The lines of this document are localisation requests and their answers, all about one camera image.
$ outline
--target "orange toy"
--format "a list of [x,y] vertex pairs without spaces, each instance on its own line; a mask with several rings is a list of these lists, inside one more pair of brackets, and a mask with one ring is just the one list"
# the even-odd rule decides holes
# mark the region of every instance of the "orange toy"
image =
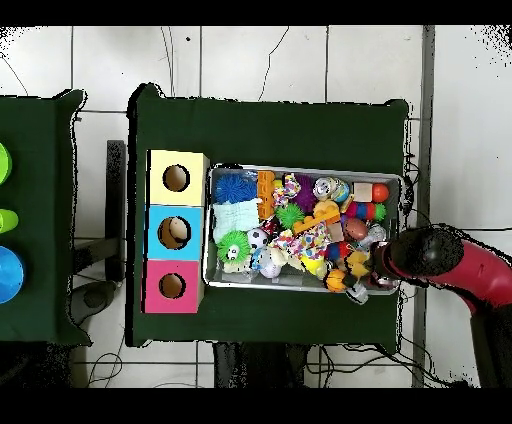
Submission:
[[315,225],[320,224],[320,222],[337,222],[341,219],[340,211],[338,209],[338,205],[328,205],[325,210],[319,210],[316,216],[313,218],[312,216],[306,216],[304,221],[297,221],[293,224],[293,233],[298,234],[303,231],[309,230],[313,228]]
[[258,197],[262,200],[258,203],[258,216],[260,219],[267,219],[274,213],[274,179],[276,176],[272,171],[258,171]]
[[341,293],[347,288],[347,286],[343,284],[344,279],[345,273],[341,269],[333,269],[325,277],[325,285],[327,286],[327,290],[333,293]]

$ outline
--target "metal tray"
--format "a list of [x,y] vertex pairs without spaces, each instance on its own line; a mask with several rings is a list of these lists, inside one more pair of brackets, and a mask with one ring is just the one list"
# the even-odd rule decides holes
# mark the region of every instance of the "metal tray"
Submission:
[[[294,172],[297,174],[309,175],[313,179],[320,177],[338,177],[347,183],[368,182],[385,183],[389,188],[389,198],[384,202],[387,209],[387,216],[381,225],[386,229],[388,240],[397,237],[403,222],[400,204],[404,201],[404,181],[401,176],[394,174],[375,174],[365,172],[334,171],[303,168],[281,168],[269,166],[254,165],[236,165],[216,164],[208,172],[207,178],[207,204],[205,214],[205,243],[203,252],[203,279],[206,284],[215,287],[225,288],[254,288],[265,290],[291,290],[302,292],[329,293],[323,286],[322,281],[308,272],[300,272],[289,265],[285,265],[280,275],[274,279],[263,277],[259,272],[254,273],[225,273],[222,265],[217,258],[217,246],[213,242],[213,208],[211,207],[211,193],[217,179],[227,173],[240,173],[246,171],[272,171],[276,178],[280,178],[283,173]],[[392,294],[396,291],[397,284],[389,284],[387,288],[367,287],[369,295]]]

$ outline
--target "blue box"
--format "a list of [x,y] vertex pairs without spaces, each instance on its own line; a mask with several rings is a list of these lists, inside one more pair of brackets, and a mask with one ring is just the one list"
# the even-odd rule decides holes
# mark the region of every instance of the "blue box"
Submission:
[[[181,249],[168,249],[158,239],[158,227],[165,218],[180,217],[188,222],[190,239]],[[202,256],[203,209],[201,207],[159,206],[149,207],[148,259],[199,261]]]

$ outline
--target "pink box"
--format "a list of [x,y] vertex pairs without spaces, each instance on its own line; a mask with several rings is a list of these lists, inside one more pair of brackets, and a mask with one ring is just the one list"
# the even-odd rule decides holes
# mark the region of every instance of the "pink box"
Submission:
[[[197,313],[203,296],[199,267],[199,261],[148,260],[144,312],[147,314]],[[182,277],[185,290],[180,297],[169,298],[160,292],[160,280],[166,274],[178,274]]]

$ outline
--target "chair leg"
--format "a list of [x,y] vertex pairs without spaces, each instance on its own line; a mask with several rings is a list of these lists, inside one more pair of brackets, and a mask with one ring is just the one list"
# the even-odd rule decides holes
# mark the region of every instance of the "chair leg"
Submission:
[[114,300],[117,285],[113,281],[94,281],[71,292],[71,319],[80,326],[86,318],[106,309]]

